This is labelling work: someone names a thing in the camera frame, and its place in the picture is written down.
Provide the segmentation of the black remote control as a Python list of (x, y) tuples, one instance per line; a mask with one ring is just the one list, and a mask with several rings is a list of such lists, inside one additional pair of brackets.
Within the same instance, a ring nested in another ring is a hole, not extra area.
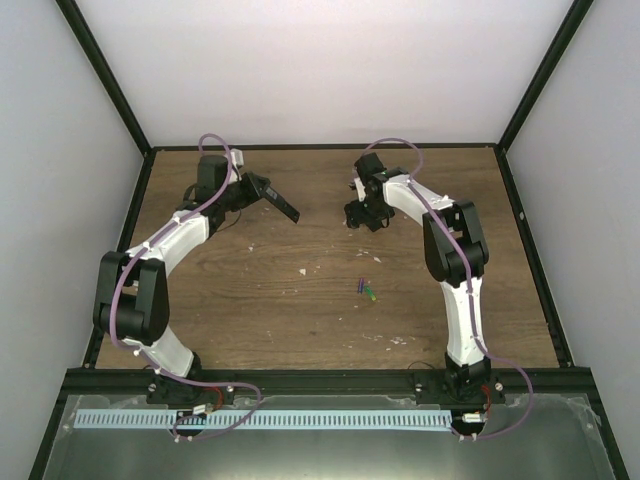
[(298, 223), (300, 212), (270, 185), (262, 188), (261, 196), (265, 200), (270, 202), (277, 210), (283, 213), (292, 222), (294, 222), (295, 224)]

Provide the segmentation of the green AAA battery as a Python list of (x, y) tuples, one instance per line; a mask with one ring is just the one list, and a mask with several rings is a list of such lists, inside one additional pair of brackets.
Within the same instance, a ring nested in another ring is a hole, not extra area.
[(374, 294), (373, 290), (370, 287), (365, 286), (364, 292), (367, 294), (367, 296), (370, 298), (371, 301), (373, 302), (377, 301), (377, 296)]

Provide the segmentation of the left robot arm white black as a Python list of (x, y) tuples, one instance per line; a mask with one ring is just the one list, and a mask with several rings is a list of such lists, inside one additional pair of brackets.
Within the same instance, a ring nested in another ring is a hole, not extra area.
[(203, 155), (197, 180), (183, 202), (151, 237), (123, 253), (108, 252), (100, 262), (93, 320), (122, 350), (147, 360), (181, 403), (196, 402), (204, 390), (201, 361), (169, 326), (168, 277), (192, 250), (212, 238), (231, 212), (263, 198), (265, 178), (242, 174), (243, 153)]

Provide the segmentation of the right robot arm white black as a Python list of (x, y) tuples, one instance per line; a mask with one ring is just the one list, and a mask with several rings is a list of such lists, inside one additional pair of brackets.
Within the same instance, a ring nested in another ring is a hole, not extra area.
[(372, 152), (355, 162), (350, 188), (357, 198), (344, 207), (349, 228), (378, 231), (397, 211), (422, 228), (426, 267), (445, 302), (445, 393), (455, 402), (468, 402), (491, 372), (480, 306), (489, 250), (474, 203), (439, 195), (406, 170), (386, 168)]

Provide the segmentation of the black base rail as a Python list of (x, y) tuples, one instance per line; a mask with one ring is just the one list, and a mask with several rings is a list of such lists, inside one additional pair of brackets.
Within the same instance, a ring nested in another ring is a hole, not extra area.
[(247, 383), (258, 387), (263, 397), (277, 395), (385, 395), (410, 397), (418, 404), (462, 405), (502, 401), (501, 395), (488, 382), (465, 392), (450, 395), (445, 387), (444, 372), (439, 369), (392, 370), (204, 370), (199, 380), (205, 387), (185, 385), (157, 376), (151, 381), (150, 403), (187, 406), (222, 399), (231, 403), (235, 397), (252, 397), (250, 389), (238, 387)]

